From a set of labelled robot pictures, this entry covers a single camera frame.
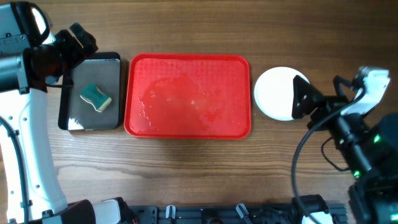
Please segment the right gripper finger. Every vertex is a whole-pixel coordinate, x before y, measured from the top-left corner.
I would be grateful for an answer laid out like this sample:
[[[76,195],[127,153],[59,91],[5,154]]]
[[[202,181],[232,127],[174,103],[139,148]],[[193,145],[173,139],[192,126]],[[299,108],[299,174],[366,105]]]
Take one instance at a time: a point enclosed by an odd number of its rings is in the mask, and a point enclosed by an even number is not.
[[[345,87],[351,89],[352,83],[349,80],[344,79],[343,77],[337,75],[333,79],[333,86],[334,86],[336,95],[339,97],[342,97],[345,95],[343,92],[342,86],[345,86]]]
[[[325,104],[323,94],[299,75],[293,79],[293,88],[293,119],[301,119],[305,115],[310,115],[315,109]]]

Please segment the white plate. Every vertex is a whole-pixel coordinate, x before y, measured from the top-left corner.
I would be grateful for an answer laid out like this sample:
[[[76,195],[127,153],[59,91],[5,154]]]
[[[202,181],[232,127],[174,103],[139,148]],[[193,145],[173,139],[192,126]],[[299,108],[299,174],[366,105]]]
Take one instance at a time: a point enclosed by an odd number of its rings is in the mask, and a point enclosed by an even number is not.
[[[308,78],[290,67],[274,67],[265,71],[254,86],[254,99],[258,108],[268,117],[291,121],[294,102],[294,78]]]

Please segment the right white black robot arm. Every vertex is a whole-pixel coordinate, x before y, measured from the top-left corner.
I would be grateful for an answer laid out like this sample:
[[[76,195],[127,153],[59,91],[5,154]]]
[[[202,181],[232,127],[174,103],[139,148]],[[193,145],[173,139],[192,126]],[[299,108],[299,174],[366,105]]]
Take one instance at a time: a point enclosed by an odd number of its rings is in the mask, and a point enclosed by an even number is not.
[[[397,114],[385,115],[374,127],[364,122],[390,82],[389,71],[360,67],[352,80],[333,79],[336,94],[325,96],[299,75],[293,77],[292,117],[310,116],[308,132],[295,150],[291,182],[298,207],[318,220],[304,204],[297,188],[299,155],[315,131],[327,130],[354,177],[349,205],[358,223],[397,223]]]

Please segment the green yellow sponge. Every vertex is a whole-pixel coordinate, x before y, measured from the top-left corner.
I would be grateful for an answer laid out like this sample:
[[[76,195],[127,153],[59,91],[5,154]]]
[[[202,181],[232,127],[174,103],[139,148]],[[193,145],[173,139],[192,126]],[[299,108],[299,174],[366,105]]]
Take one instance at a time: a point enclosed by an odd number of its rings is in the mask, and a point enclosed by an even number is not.
[[[102,112],[112,102],[111,97],[103,93],[94,83],[83,87],[80,98],[92,105],[97,112]]]

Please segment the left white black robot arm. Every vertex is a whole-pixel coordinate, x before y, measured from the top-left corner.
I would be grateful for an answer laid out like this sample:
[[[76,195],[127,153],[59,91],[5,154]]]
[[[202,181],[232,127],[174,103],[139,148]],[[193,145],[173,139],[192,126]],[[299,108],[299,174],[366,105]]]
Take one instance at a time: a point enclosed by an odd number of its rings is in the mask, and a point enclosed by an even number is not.
[[[98,51],[79,24],[59,31],[27,1],[1,5],[1,150],[9,223],[136,223],[120,197],[68,203],[53,164],[47,131],[47,90]]]

